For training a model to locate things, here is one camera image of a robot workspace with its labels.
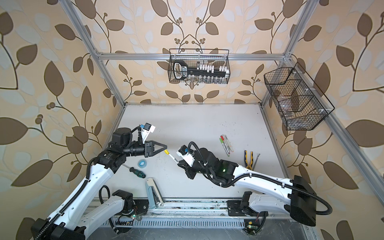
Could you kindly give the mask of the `white marker yellow end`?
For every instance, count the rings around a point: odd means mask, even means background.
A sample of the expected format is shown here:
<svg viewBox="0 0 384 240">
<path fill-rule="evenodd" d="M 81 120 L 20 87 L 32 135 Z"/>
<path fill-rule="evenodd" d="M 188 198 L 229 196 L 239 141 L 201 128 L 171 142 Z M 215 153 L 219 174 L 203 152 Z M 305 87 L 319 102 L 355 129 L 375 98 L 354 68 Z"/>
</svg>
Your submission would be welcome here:
<svg viewBox="0 0 384 240">
<path fill-rule="evenodd" d="M 171 154 L 168 153 L 168 156 L 169 156 L 172 160 L 174 160 L 176 163 L 179 163 L 179 161 L 178 161 L 175 157 L 173 157 Z"/>
</svg>

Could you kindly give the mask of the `white marker green end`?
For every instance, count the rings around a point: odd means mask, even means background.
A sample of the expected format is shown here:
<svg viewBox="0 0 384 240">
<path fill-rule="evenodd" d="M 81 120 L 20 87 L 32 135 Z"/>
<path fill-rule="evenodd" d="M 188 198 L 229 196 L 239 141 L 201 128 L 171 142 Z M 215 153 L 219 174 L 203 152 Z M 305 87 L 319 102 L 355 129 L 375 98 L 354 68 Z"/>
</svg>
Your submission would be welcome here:
<svg viewBox="0 0 384 240">
<path fill-rule="evenodd" d="M 226 144 L 224 143 L 222 137 L 220 137 L 219 140 L 220 140 L 220 142 L 221 142 L 221 144 L 222 144 L 222 146 L 223 146 L 223 148 L 224 148 L 224 150 L 225 150 L 226 155 L 229 157 L 229 156 L 230 156 L 230 152 L 229 152 L 229 150 L 227 149 L 227 146 L 226 146 Z"/>
</svg>

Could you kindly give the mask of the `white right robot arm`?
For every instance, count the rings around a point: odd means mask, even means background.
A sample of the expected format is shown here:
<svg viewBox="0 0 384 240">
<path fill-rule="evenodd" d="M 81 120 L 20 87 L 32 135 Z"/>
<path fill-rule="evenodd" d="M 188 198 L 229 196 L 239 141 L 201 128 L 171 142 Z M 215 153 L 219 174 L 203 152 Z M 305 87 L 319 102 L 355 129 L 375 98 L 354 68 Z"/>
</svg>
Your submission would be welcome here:
<svg viewBox="0 0 384 240">
<path fill-rule="evenodd" d="M 194 142 L 181 146 L 177 152 L 182 158 L 178 166 L 189 179 L 202 174 L 221 188 L 242 187 L 244 207 L 252 212 L 282 212 L 300 224 L 314 227 L 317 216 L 333 212 L 332 206 L 320 198 L 309 183 L 300 176 L 293 179 L 277 178 L 249 170 L 237 163 L 219 160 L 206 148 L 198 148 Z"/>
</svg>

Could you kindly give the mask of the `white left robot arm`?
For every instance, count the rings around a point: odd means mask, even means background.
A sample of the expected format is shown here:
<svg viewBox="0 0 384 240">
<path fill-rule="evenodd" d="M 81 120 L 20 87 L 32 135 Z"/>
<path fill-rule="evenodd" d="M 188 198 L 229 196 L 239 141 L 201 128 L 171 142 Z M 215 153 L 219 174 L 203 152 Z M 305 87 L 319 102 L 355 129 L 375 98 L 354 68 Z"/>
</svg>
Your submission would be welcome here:
<svg viewBox="0 0 384 240">
<path fill-rule="evenodd" d="M 133 140 L 134 130 L 129 128 L 118 128 L 113 133 L 107 148 L 88 163 L 83 182 L 45 220 L 37 219 L 32 225 L 31 232 L 35 240 L 86 240 L 114 215 L 131 216 L 137 213 L 132 193 L 117 190 L 99 207 L 84 214 L 127 157 L 148 158 L 167 149 L 166 145 L 147 139 L 155 126 L 139 125 L 135 130 L 138 131 L 136 141 Z"/>
</svg>

